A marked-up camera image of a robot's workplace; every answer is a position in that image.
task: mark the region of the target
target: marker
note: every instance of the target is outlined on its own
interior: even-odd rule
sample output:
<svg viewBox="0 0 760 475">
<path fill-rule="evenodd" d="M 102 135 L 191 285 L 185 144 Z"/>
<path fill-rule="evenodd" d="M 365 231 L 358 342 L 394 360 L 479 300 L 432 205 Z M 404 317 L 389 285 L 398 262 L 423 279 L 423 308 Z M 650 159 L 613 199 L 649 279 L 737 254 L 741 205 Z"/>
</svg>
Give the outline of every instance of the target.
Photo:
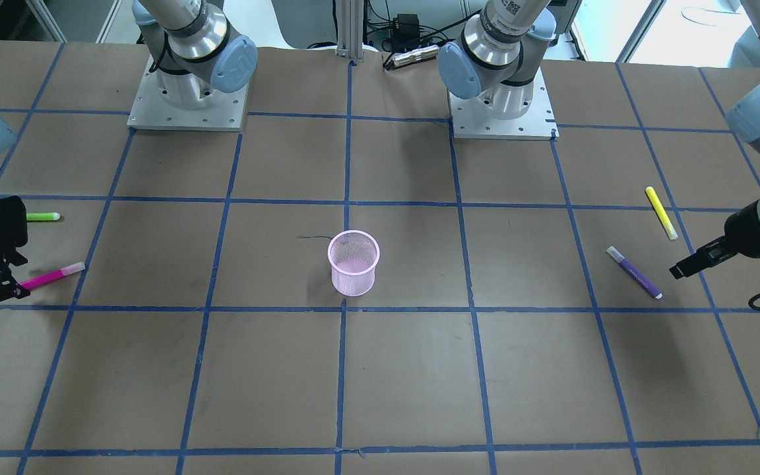
<svg viewBox="0 0 760 475">
<path fill-rule="evenodd" d="M 606 252 L 609 253 L 609 255 L 612 256 L 612 258 L 615 259 L 625 271 L 627 271 L 627 274 L 630 274 L 630 276 L 632 276 L 633 279 L 635 279 L 635 281 L 647 291 L 647 294 L 652 295 L 652 298 L 655 298 L 656 300 L 659 300 L 662 297 L 661 291 L 657 286 L 652 285 L 652 282 L 649 282 L 649 279 L 637 270 L 633 263 L 629 262 L 627 258 L 615 249 L 614 246 L 609 246 L 609 249 L 606 249 Z"/>
<path fill-rule="evenodd" d="M 59 220 L 60 213 L 25 213 L 25 220 L 38 222 L 39 220 Z"/>
<path fill-rule="evenodd" d="M 39 288 L 39 286 L 45 286 L 49 282 L 55 282 L 55 280 L 63 279 L 63 277 L 71 276 L 72 274 L 76 274 L 82 270 L 84 270 L 84 263 L 78 262 L 78 264 L 67 265 L 63 269 L 55 270 L 54 272 L 49 272 L 48 274 L 43 274 L 42 276 L 34 277 L 33 279 L 25 280 L 25 282 L 22 282 L 19 285 L 24 286 L 24 288 L 28 290 L 31 290 L 33 288 Z"/>
<path fill-rule="evenodd" d="M 647 194 L 647 198 L 649 198 L 649 202 L 652 204 L 652 208 L 655 210 L 655 216 L 658 216 L 661 226 L 664 228 L 664 231 L 667 232 L 667 237 L 670 238 L 670 241 L 676 241 L 679 238 L 679 235 L 676 234 L 676 229 L 673 229 L 673 223 L 671 223 L 670 218 L 667 217 L 667 211 L 664 210 L 661 201 L 658 200 L 658 195 L 655 193 L 655 190 L 652 189 L 652 187 L 647 187 L 645 193 Z"/>
</svg>

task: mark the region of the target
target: brown table surface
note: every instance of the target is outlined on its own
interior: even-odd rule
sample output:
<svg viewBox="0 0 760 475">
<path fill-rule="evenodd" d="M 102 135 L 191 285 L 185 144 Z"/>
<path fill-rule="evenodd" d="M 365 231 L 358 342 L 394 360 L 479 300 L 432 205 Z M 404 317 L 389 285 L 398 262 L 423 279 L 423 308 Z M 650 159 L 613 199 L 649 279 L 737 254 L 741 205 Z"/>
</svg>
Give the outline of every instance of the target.
<svg viewBox="0 0 760 475">
<path fill-rule="evenodd" d="M 760 70 L 545 62 L 558 141 L 453 141 L 435 63 L 271 49 L 242 135 L 135 132 L 147 58 L 0 42 L 15 274 L 87 265 L 0 304 L 0 473 L 760 474 L 760 261 L 667 271 L 760 197 Z"/>
</svg>

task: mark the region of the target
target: pink mesh cup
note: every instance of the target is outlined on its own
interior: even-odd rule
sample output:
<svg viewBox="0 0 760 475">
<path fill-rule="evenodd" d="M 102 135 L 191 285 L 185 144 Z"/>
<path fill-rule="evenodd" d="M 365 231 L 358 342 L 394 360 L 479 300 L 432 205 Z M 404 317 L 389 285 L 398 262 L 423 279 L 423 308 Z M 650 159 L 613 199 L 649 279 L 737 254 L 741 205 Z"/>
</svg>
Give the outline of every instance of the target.
<svg viewBox="0 0 760 475">
<path fill-rule="evenodd" d="M 328 246 L 332 286 L 348 297 L 359 297 L 374 285 L 380 246 L 365 232 L 340 232 Z"/>
</svg>

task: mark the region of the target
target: blue tape grid line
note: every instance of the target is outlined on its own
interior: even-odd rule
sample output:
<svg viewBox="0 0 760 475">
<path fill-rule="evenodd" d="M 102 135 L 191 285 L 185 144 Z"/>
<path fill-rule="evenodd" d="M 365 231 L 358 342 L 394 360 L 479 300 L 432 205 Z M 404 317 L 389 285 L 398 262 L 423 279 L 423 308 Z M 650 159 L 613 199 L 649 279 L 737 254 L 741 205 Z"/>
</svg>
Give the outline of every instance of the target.
<svg viewBox="0 0 760 475">
<path fill-rule="evenodd" d="M 51 367 L 49 367 L 49 373 L 46 377 L 46 384 L 43 387 L 42 395 L 40 396 L 40 401 L 37 404 L 37 411 L 34 413 L 34 421 L 31 423 L 31 429 L 28 433 L 28 438 L 25 440 L 25 446 L 23 450 L 23 454 L 21 458 L 19 459 L 19 466 L 17 467 L 17 475 L 22 475 L 25 471 L 25 464 L 28 462 L 28 457 L 31 452 L 31 447 L 34 444 L 34 437 L 37 435 L 37 429 L 39 429 L 40 426 L 40 418 L 43 416 L 43 411 L 46 409 L 46 402 L 48 401 L 49 392 L 51 391 L 51 384 L 54 382 L 55 379 L 55 372 L 57 372 L 57 365 L 60 363 L 61 359 L 61 353 L 63 352 L 63 345 L 66 343 L 66 337 L 69 334 L 69 327 L 72 325 L 73 315 L 75 315 L 75 307 L 78 305 L 78 300 L 81 297 L 81 291 L 84 288 L 84 281 L 87 279 L 87 274 L 90 272 L 90 265 L 93 262 L 93 256 L 96 254 L 96 247 L 99 243 L 99 237 L 102 235 L 102 228 L 105 226 L 105 221 L 108 219 L 108 211 L 111 208 L 111 196 L 113 196 L 113 193 L 115 192 L 115 188 L 117 187 L 117 184 L 119 183 L 119 177 L 121 175 L 121 171 L 123 171 L 123 168 L 125 166 L 125 160 L 127 159 L 127 153 L 129 153 L 129 150 L 131 148 L 131 143 L 133 142 L 133 136 L 135 136 L 136 131 L 133 129 L 129 130 L 129 135 L 127 135 L 127 141 L 125 143 L 125 148 L 123 149 L 123 153 L 121 153 L 121 158 L 119 159 L 119 165 L 117 166 L 117 171 L 115 171 L 115 175 L 113 176 L 113 182 L 111 184 L 111 189 L 108 192 L 108 199 L 105 200 L 105 206 L 102 209 L 102 217 L 99 218 L 99 223 L 96 226 L 96 232 L 93 234 L 93 241 L 90 243 L 90 250 L 87 252 L 87 257 L 84 259 L 84 265 L 86 266 L 86 270 L 82 272 L 78 279 L 78 285 L 75 286 L 75 294 L 73 294 L 72 297 L 72 304 L 69 305 L 69 310 L 67 311 L 66 321 L 63 323 L 63 328 L 61 329 L 61 336 L 60 339 L 57 342 L 57 348 L 55 349 L 54 357 L 51 359 Z"/>
<path fill-rule="evenodd" d="M 639 126 L 643 127 L 643 121 L 641 120 L 641 115 L 639 114 L 639 110 L 637 110 L 637 106 L 635 105 L 635 100 L 633 99 L 633 96 L 630 93 L 629 85 L 627 84 L 627 81 L 625 80 L 625 77 L 623 75 L 623 72 L 621 71 L 620 65 L 616 63 L 615 69 L 617 70 L 617 73 L 620 76 L 621 83 L 623 84 L 623 89 L 625 90 L 625 93 L 627 94 L 627 98 L 629 99 L 629 104 L 631 105 L 631 108 L 633 108 L 633 113 L 635 114 L 635 118 L 639 122 Z M 667 198 L 670 200 L 670 205 L 673 207 L 673 213 L 676 215 L 676 220 L 679 222 L 679 229 L 681 229 L 682 231 L 682 237 L 685 240 L 685 244 L 687 244 L 688 246 L 688 251 L 693 253 L 694 252 L 693 244 L 691 244 L 691 238 L 688 236 L 688 232 L 685 229 L 685 222 L 684 220 L 682 220 L 681 213 L 679 213 L 679 210 L 676 207 L 676 202 L 673 199 L 673 193 L 670 192 L 670 186 L 668 186 L 667 184 L 667 180 L 664 177 L 664 172 L 661 169 L 661 164 L 658 161 L 658 156 L 655 154 L 655 150 L 652 147 L 652 143 L 649 139 L 649 135 L 647 135 L 646 130 L 643 130 L 643 136 L 645 136 L 645 141 L 647 142 L 647 148 L 649 149 L 650 156 L 652 156 L 652 161 L 655 164 L 655 168 L 658 171 L 658 177 L 661 179 L 661 183 L 664 186 L 664 192 L 667 193 Z M 703 289 L 705 290 L 706 297 L 709 300 L 709 305 L 712 307 L 712 313 L 714 313 L 715 321 L 717 321 L 717 325 L 718 325 L 718 328 L 720 329 L 721 336 L 723 337 L 723 341 L 726 344 L 726 349 L 729 352 L 729 356 L 732 360 L 732 364 L 735 367 L 735 372 L 737 373 L 738 379 L 741 382 L 744 395 L 745 397 L 747 397 L 747 402 L 750 405 L 752 416 L 755 418 L 755 422 L 757 424 L 757 427 L 759 427 L 759 432 L 760 432 L 760 414 L 758 413 L 755 400 L 752 398 L 751 391 L 749 390 L 749 385 L 747 384 L 747 381 L 744 378 L 743 371 L 741 370 L 741 366 L 739 365 L 738 359 L 735 355 L 735 350 L 732 348 L 732 343 L 731 343 L 731 340 L 729 339 L 729 334 L 727 334 L 726 332 L 726 327 L 723 324 L 723 319 L 720 318 L 720 311 L 717 309 L 716 305 L 714 304 L 714 297 L 711 294 L 709 283 L 705 280 L 705 275 L 702 272 L 700 272 L 699 276 L 700 276 L 700 281 L 703 283 Z"/>
<path fill-rule="evenodd" d="M 468 259 L 468 236 L 465 233 L 465 215 L 462 207 L 462 186 L 459 181 L 459 165 L 456 160 L 456 148 L 453 146 L 453 123 L 447 124 L 450 140 L 450 160 L 453 167 L 453 189 L 456 193 L 456 211 L 459 215 L 459 237 L 462 244 L 462 263 L 465 268 L 465 286 L 468 290 L 468 309 L 471 312 L 471 328 L 474 332 L 474 353 L 477 357 L 477 375 L 480 378 L 480 400 L 483 406 L 483 425 L 486 431 L 486 451 L 488 451 L 491 475 L 497 475 L 497 456 L 494 451 L 494 436 L 491 432 L 491 411 L 488 403 L 488 388 L 486 388 L 486 367 L 483 362 L 482 340 L 480 340 L 480 319 L 474 304 L 474 285 L 471 280 L 471 264 Z"/>
<path fill-rule="evenodd" d="M 203 312 L 204 307 L 160 307 L 135 305 L 31 305 L 0 303 L 0 310 L 190 313 Z M 340 307 L 230 307 L 211 306 L 211 313 L 338 313 Z M 348 312 L 366 313 L 467 313 L 471 307 L 347 307 Z M 474 307 L 477 313 L 594 313 L 593 307 Z M 758 313 L 735 307 L 597 307 L 600 313 Z"/>
<path fill-rule="evenodd" d="M 565 203 L 567 204 L 567 215 L 571 220 L 571 228 L 573 229 L 573 238 L 577 244 L 577 251 L 579 252 L 579 262 L 582 264 L 583 276 L 585 277 L 585 286 L 588 288 L 588 298 L 591 300 L 591 308 L 594 311 L 594 318 L 597 321 L 597 330 L 600 332 L 600 340 L 603 343 L 603 350 L 606 352 L 606 361 L 609 364 L 609 372 L 612 374 L 612 383 L 615 386 L 615 394 L 617 396 L 618 406 L 621 408 L 621 417 L 623 418 L 624 430 L 627 433 L 627 441 L 629 445 L 629 451 L 633 457 L 633 465 L 635 466 L 636 475 L 642 475 L 641 462 L 639 460 L 639 452 L 635 444 L 635 436 L 633 435 L 633 427 L 629 421 L 629 412 L 627 411 L 627 402 L 623 396 L 623 390 L 621 389 L 621 379 L 618 377 L 618 368 L 615 366 L 615 358 L 612 355 L 612 349 L 609 346 L 609 338 L 606 336 L 606 326 L 603 323 L 603 316 L 600 314 L 600 309 L 597 306 L 597 297 L 594 295 L 594 285 L 591 282 L 591 273 L 588 271 L 588 262 L 585 259 L 585 251 L 583 250 L 583 242 L 579 235 L 579 227 L 577 226 L 576 216 L 573 214 L 573 207 L 571 205 L 571 196 L 567 190 L 567 181 L 565 180 L 564 171 L 561 168 L 561 160 L 559 160 L 559 152 L 555 147 L 555 133 L 550 141 L 551 151 L 553 153 L 553 160 L 555 160 L 555 168 L 559 174 L 559 181 L 561 182 L 561 191 L 565 196 Z"/>
<path fill-rule="evenodd" d="M 81 114 L 93 116 L 127 116 L 129 111 L 88 111 L 79 109 L 18 109 L 18 108 L 0 108 L 0 112 L 12 113 L 34 113 L 34 114 Z"/>
<path fill-rule="evenodd" d="M 37 105 L 40 103 L 40 98 L 42 98 L 43 92 L 46 91 L 46 86 L 49 84 L 49 79 L 51 79 L 51 75 L 55 71 L 55 66 L 57 66 L 57 61 L 60 60 L 61 53 L 63 53 L 63 46 L 66 46 L 66 43 L 61 43 L 61 45 L 58 46 L 57 54 L 55 54 L 54 59 L 51 60 L 51 65 L 49 66 L 48 72 L 46 72 L 46 77 L 43 78 L 43 83 L 40 85 L 40 90 L 37 91 L 37 96 L 34 97 L 34 102 L 31 103 L 31 108 L 27 111 L 28 115 L 26 115 L 25 120 L 22 121 L 22 127 L 19 127 L 19 132 L 16 136 L 16 142 L 13 143 L 12 147 L 8 151 L 8 154 L 5 156 L 5 159 L 2 160 L 2 166 L 0 166 L 0 180 L 2 179 L 2 175 L 5 172 L 5 168 L 8 168 L 8 164 L 13 157 L 13 153 L 16 152 L 16 148 L 19 146 L 19 142 L 22 140 L 22 136 L 25 134 L 25 129 L 28 128 L 28 123 L 31 120 L 31 117 L 33 117 L 34 111 L 37 109 Z"/>
<path fill-rule="evenodd" d="M 354 67 L 348 63 L 348 96 L 346 133 L 344 134 L 344 217 L 343 230 L 350 229 L 350 139 L 354 107 Z M 340 309 L 340 326 L 338 327 L 338 372 L 336 375 L 336 447 L 342 447 L 344 438 L 344 349 L 346 349 L 346 322 L 348 318 L 348 301 L 342 300 Z M 342 474 L 342 452 L 337 451 L 334 460 L 334 475 Z"/>
<path fill-rule="evenodd" d="M 239 168 L 239 157 L 242 149 L 242 134 L 236 137 L 236 150 L 233 157 L 233 165 L 230 168 L 230 179 L 228 180 L 227 192 L 224 194 L 224 207 L 219 225 L 219 236 L 216 240 L 216 249 L 213 256 L 213 270 L 210 274 L 210 283 L 207 288 L 207 300 L 203 311 L 205 314 L 201 319 L 201 337 L 199 339 L 199 351 L 195 358 L 195 369 L 193 370 L 193 384 L 189 390 L 189 402 L 187 403 L 187 414 L 183 421 L 183 433 L 181 434 L 181 448 L 177 456 L 177 466 L 175 474 L 183 473 L 183 464 L 187 456 L 189 445 L 189 431 L 193 426 L 193 413 L 195 412 L 195 400 L 199 392 L 199 381 L 201 378 L 201 365 L 205 358 L 205 345 L 207 344 L 207 330 L 209 328 L 210 313 L 213 307 L 213 294 L 216 288 L 216 278 L 219 276 L 219 264 L 221 261 L 221 251 L 224 243 L 224 231 L 227 228 L 228 216 L 230 214 L 230 195 L 233 193 L 233 187 L 236 183 L 236 170 Z"/>
<path fill-rule="evenodd" d="M 639 449 L 669 449 L 688 447 L 760 447 L 760 439 L 697 439 L 697 440 L 652 440 L 636 442 Z M 495 452 L 530 452 L 530 451 L 617 451 L 629 449 L 628 442 L 582 442 L 576 444 L 498 444 Z M 367 446 L 362 447 L 363 454 L 403 454 L 403 453 L 449 453 L 449 452 L 486 452 L 486 445 L 415 445 L 415 446 Z M 33 450 L 29 457 L 178 457 L 179 449 L 76 449 L 76 450 Z M 205 456 L 330 456 L 337 453 L 353 454 L 356 451 L 339 451 L 335 447 L 290 447 L 290 448 L 211 448 L 189 449 L 187 457 Z M 0 451 L 0 458 L 21 457 L 23 451 Z"/>
<path fill-rule="evenodd" d="M 711 98 L 714 99 L 714 104 L 717 106 L 717 110 L 720 111 L 721 116 L 726 117 L 726 111 L 723 110 L 723 106 L 720 105 L 720 100 L 717 99 L 717 94 L 714 93 L 714 89 L 712 89 L 711 84 L 709 84 L 709 78 L 706 77 L 702 67 L 698 67 L 697 71 L 699 71 L 699 75 L 703 78 L 705 87 L 709 88 L 709 94 L 711 94 Z M 738 150 L 741 150 L 741 154 L 744 156 L 744 160 L 747 162 L 747 166 L 750 168 L 752 177 L 755 178 L 756 183 L 758 183 L 758 189 L 760 189 L 760 177 L 758 177 L 758 174 L 755 171 L 755 166 L 752 166 L 752 161 L 750 160 L 747 151 L 744 150 L 744 145 L 741 143 L 741 139 L 738 138 L 737 133 L 734 133 L 731 130 L 730 132 L 732 133 L 732 137 L 735 139 L 735 143 L 738 144 Z"/>
<path fill-rule="evenodd" d="M 336 377 L 336 447 L 342 447 L 344 437 L 344 349 L 346 348 L 347 301 L 342 300 L 338 327 L 338 375 Z M 342 473 L 342 452 L 336 452 L 334 475 Z"/>
<path fill-rule="evenodd" d="M 19 195 L 22 199 L 37 201 L 104 201 L 100 195 Z M 174 196 L 113 196 L 111 201 L 169 202 L 169 203 L 223 203 L 223 198 L 185 198 Z M 337 205 L 337 206 L 427 206 L 452 208 L 459 204 L 449 201 L 338 201 L 337 199 L 268 199 L 231 198 L 231 203 L 245 205 Z M 567 210 L 567 205 L 551 203 L 462 203 L 464 208 L 539 208 L 540 210 Z M 574 210 L 652 211 L 649 205 L 572 205 Z M 737 213 L 739 208 L 694 208 L 666 206 L 666 210 L 696 213 Z"/>
</svg>

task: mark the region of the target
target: yellow highlighter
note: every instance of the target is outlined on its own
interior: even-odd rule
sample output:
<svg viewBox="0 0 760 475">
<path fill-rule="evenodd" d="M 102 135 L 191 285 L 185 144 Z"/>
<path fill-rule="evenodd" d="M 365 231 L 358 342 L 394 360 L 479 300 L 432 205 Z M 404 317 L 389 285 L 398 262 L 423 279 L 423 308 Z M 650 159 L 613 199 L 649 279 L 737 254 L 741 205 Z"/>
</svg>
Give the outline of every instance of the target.
<svg viewBox="0 0 760 475">
<path fill-rule="evenodd" d="M 667 232 L 667 237 L 670 238 L 670 241 L 677 240 L 679 235 L 676 234 L 676 229 L 673 229 L 673 223 L 671 223 L 670 218 L 667 217 L 667 211 L 664 210 L 661 201 L 658 201 L 658 195 L 655 193 L 655 190 L 652 189 L 652 187 L 647 187 L 645 193 L 647 194 L 647 198 L 649 198 L 649 202 L 652 204 L 652 208 L 655 210 L 655 214 L 658 216 L 658 220 L 661 222 L 661 226 L 664 228 L 664 231 Z"/>
</svg>

